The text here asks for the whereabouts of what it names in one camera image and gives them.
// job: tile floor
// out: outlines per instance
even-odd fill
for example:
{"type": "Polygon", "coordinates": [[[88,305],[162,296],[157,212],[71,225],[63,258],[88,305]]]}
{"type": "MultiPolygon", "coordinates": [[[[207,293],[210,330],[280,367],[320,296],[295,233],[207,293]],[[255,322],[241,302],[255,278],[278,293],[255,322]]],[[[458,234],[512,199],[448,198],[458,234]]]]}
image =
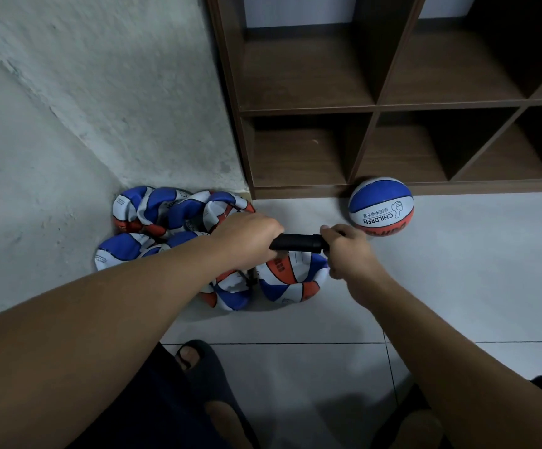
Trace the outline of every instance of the tile floor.
{"type": "MultiPolygon", "coordinates": [[[[542,375],[542,194],[419,196],[402,233],[372,239],[396,279],[526,378],[542,375]]],[[[346,222],[337,199],[258,200],[287,232],[346,222]]],[[[262,296],[224,314],[193,301],[162,342],[214,344],[264,447],[367,448],[409,372],[372,315],[328,279],[310,301],[262,296]]]]}

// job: white wall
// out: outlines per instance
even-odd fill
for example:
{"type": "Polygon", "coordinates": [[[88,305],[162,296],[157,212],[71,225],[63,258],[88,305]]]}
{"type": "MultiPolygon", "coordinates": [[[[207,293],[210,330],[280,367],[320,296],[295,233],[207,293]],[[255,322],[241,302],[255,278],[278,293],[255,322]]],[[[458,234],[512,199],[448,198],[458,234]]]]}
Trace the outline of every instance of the white wall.
{"type": "MultiPolygon", "coordinates": [[[[462,17],[475,0],[426,0],[420,18],[462,17]]],[[[250,28],[344,23],[356,0],[244,0],[250,28]]]]}
{"type": "Polygon", "coordinates": [[[120,187],[0,66],[0,311],[94,270],[120,187]]]}
{"type": "Polygon", "coordinates": [[[242,191],[201,0],[0,0],[0,61],[125,185],[242,191]]]}

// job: children's basketball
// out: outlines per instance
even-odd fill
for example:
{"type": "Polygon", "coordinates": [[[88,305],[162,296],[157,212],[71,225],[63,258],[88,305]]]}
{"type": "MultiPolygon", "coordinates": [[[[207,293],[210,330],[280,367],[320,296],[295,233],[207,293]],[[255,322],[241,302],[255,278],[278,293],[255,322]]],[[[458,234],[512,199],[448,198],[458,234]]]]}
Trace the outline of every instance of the children's basketball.
{"type": "Polygon", "coordinates": [[[389,236],[412,219],[415,202],[410,189],[395,178],[374,178],[358,186],[348,203],[350,219],[373,236],[389,236]]]}

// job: thumbs up logo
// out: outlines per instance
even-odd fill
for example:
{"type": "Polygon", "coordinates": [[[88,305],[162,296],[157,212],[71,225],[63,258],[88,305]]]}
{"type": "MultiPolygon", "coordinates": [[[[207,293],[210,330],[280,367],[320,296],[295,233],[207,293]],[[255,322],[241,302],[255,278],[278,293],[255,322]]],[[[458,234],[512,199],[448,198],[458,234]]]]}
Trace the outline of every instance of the thumbs up logo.
{"type": "Polygon", "coordinates": [[[404,206],[402,205],[402,202],[398,200],[391,205],[391,210],[395,212],[395,218],[399,219],[400,213],[404,210],[404,206]]]}

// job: slipper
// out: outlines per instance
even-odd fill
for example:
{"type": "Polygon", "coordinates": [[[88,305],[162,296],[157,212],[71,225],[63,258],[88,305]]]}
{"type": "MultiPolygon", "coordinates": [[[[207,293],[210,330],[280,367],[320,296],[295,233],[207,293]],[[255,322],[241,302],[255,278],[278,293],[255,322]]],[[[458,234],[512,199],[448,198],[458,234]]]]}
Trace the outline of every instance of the slipper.
{"type": "Polygon", "coordinates": [[[236,412],[246,438],[252,444],[252,448],[260,449],[259,440],[254,430],[252,430],[250,422],[248,422],[246,416],[238,406],[225,377],[221,362],[213,348],[202,340],[191,340],[179,348],[177,357],[186,367],[185,375],[196,398],[203,404],[215,400],[230,405],[236,412]],[[179,354],[183,347],[191,347],[198,352],[200,360],[194,367],[179,354]]]}

